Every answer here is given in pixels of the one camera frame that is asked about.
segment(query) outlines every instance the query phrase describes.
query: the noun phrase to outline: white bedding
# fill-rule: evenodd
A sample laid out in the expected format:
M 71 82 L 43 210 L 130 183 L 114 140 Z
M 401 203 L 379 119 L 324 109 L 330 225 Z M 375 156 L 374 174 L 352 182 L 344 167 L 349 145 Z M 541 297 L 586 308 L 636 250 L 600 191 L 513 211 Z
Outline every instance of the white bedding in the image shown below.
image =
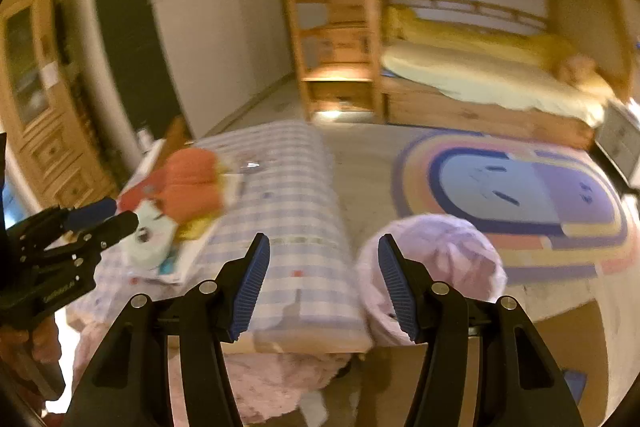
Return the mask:
M 606 100 L 520 62 L 399 41 L 385 50 L 382 63 L 403 78 L 463 102 L 496 103 L 515 110 L 535 108 L 578 118 L 591 127 L 604 120 Z

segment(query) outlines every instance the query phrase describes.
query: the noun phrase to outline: nightstand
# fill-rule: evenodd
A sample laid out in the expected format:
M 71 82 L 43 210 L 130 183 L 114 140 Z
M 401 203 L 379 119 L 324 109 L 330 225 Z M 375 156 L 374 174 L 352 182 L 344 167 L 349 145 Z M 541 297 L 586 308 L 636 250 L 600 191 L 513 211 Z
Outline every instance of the nightstand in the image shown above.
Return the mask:
M 609 103 L 596 145 L 630 188 L 640 188 L 640 122 L 621 103 Z

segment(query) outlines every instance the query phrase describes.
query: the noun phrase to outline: metal screw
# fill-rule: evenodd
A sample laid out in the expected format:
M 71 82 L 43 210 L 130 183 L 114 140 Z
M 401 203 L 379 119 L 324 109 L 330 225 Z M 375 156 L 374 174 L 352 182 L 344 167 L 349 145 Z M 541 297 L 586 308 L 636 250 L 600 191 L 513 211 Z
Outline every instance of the metal screw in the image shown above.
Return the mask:
M 218 289 L 218 285 L 213 281 L 205 281 L 200 285 L 200 293 L 204 293 L 204 295 L 209 295 Z
M 144 295 L 136 295 L 131 299 L 131 305 L 134 308 L 142 308 L 146 304 L 146 297 Z
M 503 297 L 502 299 L 500 299 L 500 304 L 506 310 L 514 310 L 518 307 L 518 303 L 513 297 Z
M 449 293 L 449 286 L 444 282 L 434 282 L 431 286 L 431 291 L 436 295 L 446 295 Z

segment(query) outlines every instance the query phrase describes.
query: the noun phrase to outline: brown cardboard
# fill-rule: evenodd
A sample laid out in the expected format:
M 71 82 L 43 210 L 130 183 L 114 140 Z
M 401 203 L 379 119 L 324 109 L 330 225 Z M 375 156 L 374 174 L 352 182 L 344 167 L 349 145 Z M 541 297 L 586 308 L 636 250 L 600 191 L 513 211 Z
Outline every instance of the brown cardboard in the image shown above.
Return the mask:
M 536 323 L 561 369 L 587 374 L 578 404 L 585 427 L 605 418 L 608 393 L 607 347 L 596 301 Z M 470 339 L 465 401 L 460 427 L 473 422 L 478 382 L 477 339 Z M 367 353 L 356 427 L 403 427 L 420 377 L 425 346 L 377 347 Z

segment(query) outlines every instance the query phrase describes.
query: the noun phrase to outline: toy eye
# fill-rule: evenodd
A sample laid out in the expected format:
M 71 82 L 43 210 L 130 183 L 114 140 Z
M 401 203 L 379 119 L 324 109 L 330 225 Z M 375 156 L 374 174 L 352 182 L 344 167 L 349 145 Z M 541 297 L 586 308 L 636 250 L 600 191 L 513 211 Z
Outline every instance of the toy eye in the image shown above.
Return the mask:
M 139 243 L 148 243 L 151 240 L 152 235 L 151 230 L 147 227 L 142 227 L 136 232 L 136 241 Z

